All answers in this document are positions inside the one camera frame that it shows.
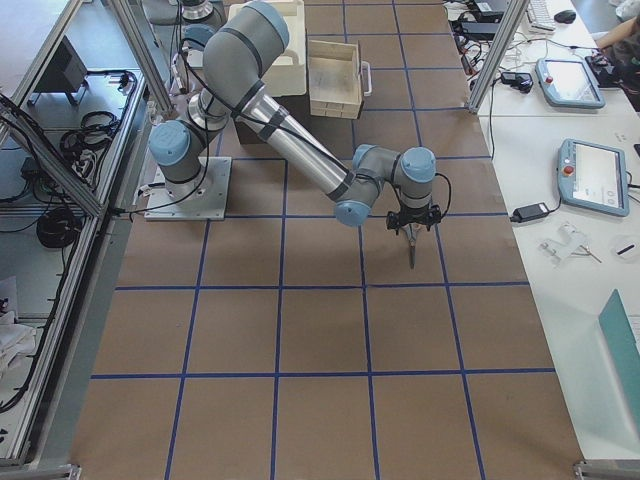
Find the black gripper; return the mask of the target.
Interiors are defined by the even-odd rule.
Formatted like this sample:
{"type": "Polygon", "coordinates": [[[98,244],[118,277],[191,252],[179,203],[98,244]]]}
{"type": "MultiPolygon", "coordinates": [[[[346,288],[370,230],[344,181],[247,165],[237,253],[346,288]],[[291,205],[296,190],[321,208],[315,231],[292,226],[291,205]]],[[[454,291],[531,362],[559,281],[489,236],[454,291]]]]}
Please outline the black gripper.
{"type": "Polygon", "coordinates": [[[386,228],[394,231],[399,231],[409,224],[423,225],[430,231],[433,225],[440,222],[441,210],[437,204],[421,208],[410,208],[405,204],[400,204],[398,212],[389,211],[386,216],[386,228]]]}

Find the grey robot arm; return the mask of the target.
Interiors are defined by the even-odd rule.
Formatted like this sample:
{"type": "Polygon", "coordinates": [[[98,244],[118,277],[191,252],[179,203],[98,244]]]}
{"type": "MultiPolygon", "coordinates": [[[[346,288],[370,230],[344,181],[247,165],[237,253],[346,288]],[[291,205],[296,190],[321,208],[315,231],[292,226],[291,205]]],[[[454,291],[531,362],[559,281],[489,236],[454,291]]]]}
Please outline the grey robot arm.
{"type": "Polygon", "coordinates": [[[437,172],[431,150],[414,147],[396,152],[362,144],[346,168],[267,93],[262,77],[288,43],[285,20],[263,1],[246,3],[208,39],[202,72],[196,77],[201,91],[190,99],[185,114],[154,127],[149,137],[149,150],[171,196],[180,199],[196,193],[204,176],[200,153],[234,119],[334,201],[334,215],[341,223],[363,224],[386,185],[393,188],[399,203],[398,211],[386,216],[388,229],[439,223],[446,212],[432,200],[437,172]]]}

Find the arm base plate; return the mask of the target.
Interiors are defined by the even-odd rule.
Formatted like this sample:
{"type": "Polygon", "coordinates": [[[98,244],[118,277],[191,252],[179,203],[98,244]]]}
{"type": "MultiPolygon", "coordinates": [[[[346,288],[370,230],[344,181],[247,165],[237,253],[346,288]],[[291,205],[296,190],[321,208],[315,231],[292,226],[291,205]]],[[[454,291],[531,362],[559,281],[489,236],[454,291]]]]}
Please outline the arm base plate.
{"type": "Polygon", "coordinates": [[[149,221],[223,221],[225,219],[232,159],[200,156],[201,172],[185,184],[167,182],[156,168],[154,187],[144,217],[149,221]]]}

